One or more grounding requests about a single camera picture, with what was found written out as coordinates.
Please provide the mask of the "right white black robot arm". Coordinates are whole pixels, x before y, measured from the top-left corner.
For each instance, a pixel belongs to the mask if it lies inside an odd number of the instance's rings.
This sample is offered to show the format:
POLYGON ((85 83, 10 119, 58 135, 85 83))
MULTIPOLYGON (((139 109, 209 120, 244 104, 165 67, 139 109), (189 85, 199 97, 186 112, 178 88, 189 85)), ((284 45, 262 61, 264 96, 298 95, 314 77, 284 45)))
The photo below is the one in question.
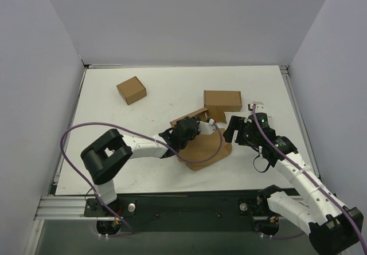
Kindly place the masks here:
POLYGON ((366 249, 361 230, 364 216, 349 208, 318 179, 306 164, 295 145, 285 136, 276 134, 264 112, 248 117, 232 116, 224 139, 247 146, 258 153, 282 174, 303 198, 299 203, 280 187, 272 185, 257 196, 264 213, 275 213, 289 220, 307 234, 318 254, 338 254, 356 243, 366 249))

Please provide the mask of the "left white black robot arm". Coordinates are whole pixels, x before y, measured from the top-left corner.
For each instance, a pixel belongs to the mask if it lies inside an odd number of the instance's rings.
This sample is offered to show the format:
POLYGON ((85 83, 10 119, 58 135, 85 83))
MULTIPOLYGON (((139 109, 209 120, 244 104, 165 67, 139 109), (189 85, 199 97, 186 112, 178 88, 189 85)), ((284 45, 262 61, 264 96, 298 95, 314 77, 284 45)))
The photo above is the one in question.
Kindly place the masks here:
POLYGON ((84 149, 80 156, 100 197, 97 209, 107 216, 117 211, 113 178, 129 159, 172 157, 199 135, 199 124, 198 118, 185 117, 175 127, 149 139, 123 136, 110 129, 84 149))

